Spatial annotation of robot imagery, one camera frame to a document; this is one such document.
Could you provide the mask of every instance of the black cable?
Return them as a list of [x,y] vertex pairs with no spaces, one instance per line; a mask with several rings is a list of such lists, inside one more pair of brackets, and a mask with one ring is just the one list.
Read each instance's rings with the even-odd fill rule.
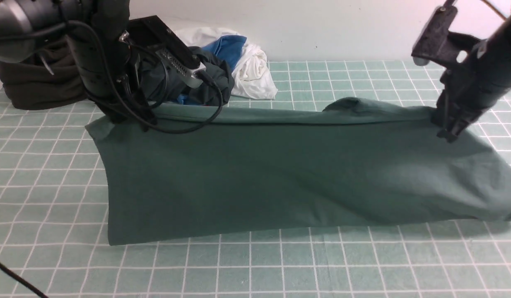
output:
[[43,36],[47,36],[49,34],[54,34],[55,32],[62,31],[65,28],[66,28],[66,23],[59,23],[57,25],[53,25],[51,27],[41,29],[36,32],[32,32],[30,34],[15,35],[15,36],[2,36],[2,37],[0,37],[0,42],[36,39],[36,38],[40,38]]
[[486,4],[489,8],[491,8],[492,11],[494,11],[502,20],[506,21],[507,17],[502,12],[500,12],[500,10],[498,10],[498,8],[494,6],[491,2],[489,2],[488,0],[481,1],[484,2],[484,4]]
[[14,279],[15,281],[18,281],[23,286],[25,286],[26,288],[31,290],[33,293],[36,294],[36,296],[38,296],[40,298],[48,298],[48,296],[46,296],[44,293],[42,293],[41,290],[38,290],[35,286],[33,286],[32,284],[28,283],[25,279],[20,277],[18,274],[12,272],[9,268],[7,268],[2,263],[0,263],[0,270],[2,270],[3,273],[5,273],[5,274],[9,275],[10,277],[12,277],[12,279]]

